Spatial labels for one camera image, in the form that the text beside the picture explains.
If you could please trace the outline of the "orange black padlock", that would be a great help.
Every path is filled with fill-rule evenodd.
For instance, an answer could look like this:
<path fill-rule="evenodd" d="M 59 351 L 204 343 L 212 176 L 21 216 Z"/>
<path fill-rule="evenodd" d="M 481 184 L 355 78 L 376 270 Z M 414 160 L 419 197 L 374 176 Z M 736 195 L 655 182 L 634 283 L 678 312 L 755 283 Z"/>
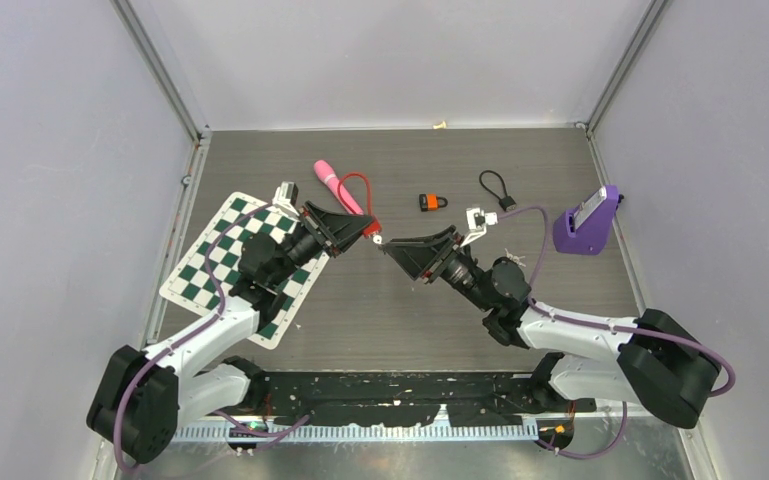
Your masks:
<path fill-rule="evenodd" d="M 436 194 L 419 194 L 418 205 L 422 212 L 437 211 L 448 206 L 448 199 Z"/>

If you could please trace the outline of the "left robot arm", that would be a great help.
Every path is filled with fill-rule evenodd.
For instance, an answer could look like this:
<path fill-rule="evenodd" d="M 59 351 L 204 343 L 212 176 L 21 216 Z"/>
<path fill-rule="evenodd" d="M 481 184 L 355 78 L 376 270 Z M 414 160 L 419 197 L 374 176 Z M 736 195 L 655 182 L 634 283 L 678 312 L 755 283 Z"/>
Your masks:
<path fill-rule="evenodd" d="M 276 241 L 256 232 L 241 244 L 236 283 L 208 314 L 151 347 L 124 345 L 109 358 L 86 424 L 113 446 L 121 471 L 136 474 L 169 445 L 178 428 L 225 407 L 258 412 L 267 398 L 263 371 L 231 358 L 204 368 L 232 345 L 262 330 L 279 314 L 279 286 L 322 253 L 336 257 L 374 225 L 372 215 L 335 213 L 308 202 L 297 225 Z"/>

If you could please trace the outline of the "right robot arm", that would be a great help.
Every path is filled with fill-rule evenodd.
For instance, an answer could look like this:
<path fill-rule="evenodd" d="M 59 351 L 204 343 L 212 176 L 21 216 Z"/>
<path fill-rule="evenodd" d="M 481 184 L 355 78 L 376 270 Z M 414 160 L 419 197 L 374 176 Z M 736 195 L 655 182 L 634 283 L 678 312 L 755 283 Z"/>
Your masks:
<path fill-rule="evenodd" d="M 661 421 L 691 429 L 699 421 L 724 360 L 664 311 L 600 317 L 537 301 L 523 269 L 507 257 L 482 268 L 449 227 L 395 239 L 383 251 L 413 280 L 442 280 L 485 313 L 489 335 L 503 346 L 545 351 L 531 374 L 541 410 L 581 399 L 634 403 Z"/>

